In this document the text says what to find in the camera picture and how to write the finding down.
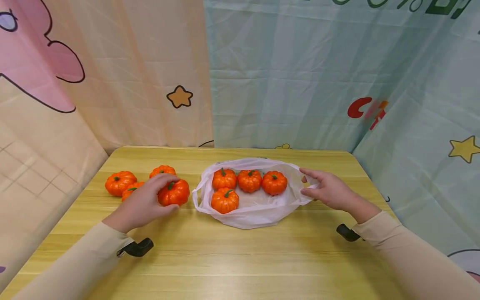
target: plastic bag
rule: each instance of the plastic bag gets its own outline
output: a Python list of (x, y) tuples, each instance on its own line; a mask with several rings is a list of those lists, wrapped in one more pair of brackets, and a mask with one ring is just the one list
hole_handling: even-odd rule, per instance
[[(235, 192), (240, 197), (238, 209), (221, 214), (210, 206), (210, 201), (214, 193), (212, 180), (214, 172), (221, 168), (229, 168), (237, 174), (241, 170), (257, 169), (260, 172), (268, 171), (282, 172), (288, 180), (287, 188), (283, 193), (276, 196), (270, 196), (263, 189), (253, 193), (245, 193), (238, 186)], [(242, 158), (218, 162), (209, 166), (203, 173), (198, 186), (192, 192), (193, 204), (195, 208), (202, 213), (209, 214), (225, 225), (241, 229), (252, 229), (276, 225), (281, 219), (288, 216), (300, 205), (309, 203), (312, 198), (300, 194), (303, 188), (301, 182), (303, 174), (299, 167), (279, 160), (268, 158)], [(318, 186), (318, 181), (306, 176), (307, 182), (311, 188)], [(198, 191), (201, 189), (201, 202), (198, 203)]]

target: star print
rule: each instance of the star print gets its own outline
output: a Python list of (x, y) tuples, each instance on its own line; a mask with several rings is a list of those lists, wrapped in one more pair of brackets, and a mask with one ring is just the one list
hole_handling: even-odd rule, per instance
[(170, 100), (174, 108), (180, 108), (181, 106), (191, 106), (190, 99), (193, 97), (193, 93), (185, 90), (181, 85), (178, 85), (175, 90), (167, 94), (167, 99)]
[(460, 156), (469, 164), (472, 162), (473, 155), (480, 153), (480, 147), (475, 145), (475, 135), (472, 135), (464, 141), (452, 140), (450, 141), (450, 144), (452, 145), (453, 149), (448, 156)]

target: long sleeve shirt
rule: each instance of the long sleeve shirt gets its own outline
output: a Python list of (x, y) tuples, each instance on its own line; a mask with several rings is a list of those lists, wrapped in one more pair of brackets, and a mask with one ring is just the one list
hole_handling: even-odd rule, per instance
[[(414, 299), (480, 299), (477, 281), (388, 213), (381, 212), (353, 230), (388, 262)], [(132, 241), (99, 223), (13, 299), (83, 299), (117, 264), (117, 252)]]

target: toy pumpkin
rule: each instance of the toy pumpkin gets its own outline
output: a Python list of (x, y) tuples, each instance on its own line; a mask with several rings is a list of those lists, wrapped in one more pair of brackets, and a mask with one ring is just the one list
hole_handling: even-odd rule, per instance
[(237, 187), (237, 175), (233, 170), (221, 168), (213, 173), (212, 186), (215, 190), (221, 188), (235, 189)]
[(121, 195), (121, 201), (125, 201), (136, 189), (141, 187), (145, 182), (136, 182), (134, 184), (131, 184), (127, 187), (126, 190), (123, 191)]
[(254, 192), (262, 185), (262, 175), (257, 170), (242, 170), (237, 176), (239, 188), (244, 192)]
[(221, 214), (227, 214), (239, 207), (240, 198), (233, 189), (221, 188), (213, 193), (210, 206)]
[(150, 173), (150, 178), (155, 176), (156, 174), (173, 174), (177, 175), (175, 172), (175, 169), (172, 168), (171, 166), (158, 166), (157, 168), (153, 169), (152, 173)]
[(170, 204), (178, 204), (179, 206), (183, 205), (187, 203), (188, 196), (190, 196), (190, 187), (183, 179), (167, 184), (157, 195), (158, 203), (162, 206)]
[(137, 178), (132, 172), (122, 171), (110, 175), (105, 182), (105, 188), (110, 195), (121, 197), (122, 193), (127, 189), (127, 187), (136, 182)]
[(264, 191), (272, 196), (279, 195), (287, 188), (288, 180), (280, 172), (269, 171), (264, 175), (262, 181), (262, 188)]

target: black bracket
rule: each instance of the black bracket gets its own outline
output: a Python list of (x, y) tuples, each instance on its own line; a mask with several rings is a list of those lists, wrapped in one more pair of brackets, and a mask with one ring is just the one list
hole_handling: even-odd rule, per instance
[(355, 231), (348, 228), (345, 224), (338, 225), (336, 231), (347, 241), (356, 241), (360, 238)]
[(135, 257), (142, 257), (147, 252), (150, 251), (150, 249), (153, 248), (153, 242), (151, 239), (146, 238), (143, 241), (139, 242), (138, 244), (136, 242), (131, 242), (130, 244), (126, 245), (120, 251), (117, 252), (117, 256), (120, 257), (123, 252), (127, 252), (131, 256)]

